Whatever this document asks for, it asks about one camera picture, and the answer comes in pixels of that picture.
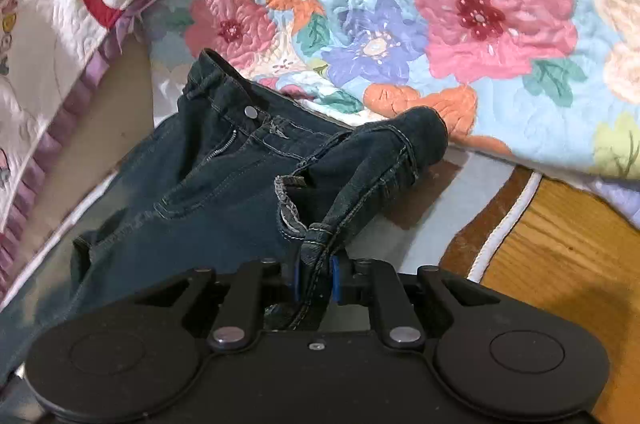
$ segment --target wooden surface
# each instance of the wooden surface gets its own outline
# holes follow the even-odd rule
[[[593,332],[611,362],[595,415],[640,422],[640,232],[595,197],[544,179],[482,283]]]

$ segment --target quilted blanket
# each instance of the quilted blanket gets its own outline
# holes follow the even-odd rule
[[[140,8],[0,0],[0,265],[42,181],[38,156],[68,124],[61,112]],[[640,0],[158,0],[143,15],[169,94],[209,47],[351,124],[429,105],[460,145],[640,179]]]
[[[640,0],[161,0],[154,73],[210,47],[350,123],[436,108],[453,142],[640,178]]]

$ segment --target jeans button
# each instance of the jeans button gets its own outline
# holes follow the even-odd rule
[[[244,108],[244,114],[252,120],[258,118],[258,110],[253,106],[247,106],[246,108]]]

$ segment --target denim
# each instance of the denim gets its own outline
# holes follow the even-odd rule
[[[446,145],[429,108],[350,129],[202,52],[178,113],[0,312],[0,384],[46,328],[194,267],[275,258],[298,299],[267,310],[268,327],[317,326],[331,255]]]

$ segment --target metal bolt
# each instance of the metal bolt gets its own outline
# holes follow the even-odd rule
[[[422,334],[414,327],[396,327],[389,332],[389,337],[396,343],[415,343]]]
[[[220,327],[213,331],[213,338],[220,344],[237,343],[244,339],[244,330],[238,327]]]

